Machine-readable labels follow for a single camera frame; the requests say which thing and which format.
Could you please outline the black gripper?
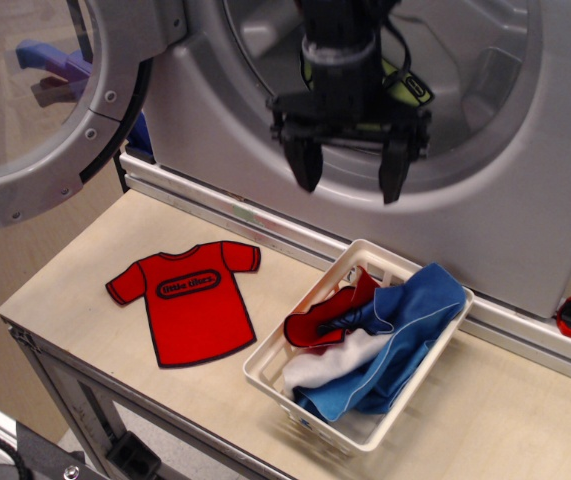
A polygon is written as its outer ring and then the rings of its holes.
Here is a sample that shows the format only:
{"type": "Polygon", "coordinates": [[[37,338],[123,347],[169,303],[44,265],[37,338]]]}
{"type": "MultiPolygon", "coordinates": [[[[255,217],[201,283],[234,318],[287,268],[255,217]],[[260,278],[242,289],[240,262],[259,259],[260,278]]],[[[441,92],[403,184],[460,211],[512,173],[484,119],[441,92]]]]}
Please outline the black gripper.
{"type": "Polygon", "coordinates": [[[267,100],[272,136],[284,147],[298,185],[313,192],[322,176],[322,145],[382,151],[378,178],[383,202],[396,202],[410,160],[427,149],[431,114],[393,90],[407,77],[381,59],[373,64],[316,65],[301,61],[304,88],[267,100]]]}

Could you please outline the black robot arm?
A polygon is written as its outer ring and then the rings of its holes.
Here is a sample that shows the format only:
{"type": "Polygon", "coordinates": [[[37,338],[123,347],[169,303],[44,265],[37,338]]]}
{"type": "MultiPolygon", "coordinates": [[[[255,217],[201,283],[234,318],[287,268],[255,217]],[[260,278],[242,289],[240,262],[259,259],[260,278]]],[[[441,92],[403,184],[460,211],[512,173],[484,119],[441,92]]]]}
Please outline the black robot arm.
{"type": "Polygon", "coordinates": [[[407,45],[393,26],[393,1],[301,1],[301,62],[309,90],[271,97],[271,135],[284,150],[298,185],[315,190],[322,148],[374,147],[381,154],[378,181],[385,203],[400,197],[410,165],[429,144],[429,111],[393,96],[408,78],[411,54],[394,72],[384,69],[381,33],[407,45]]]}

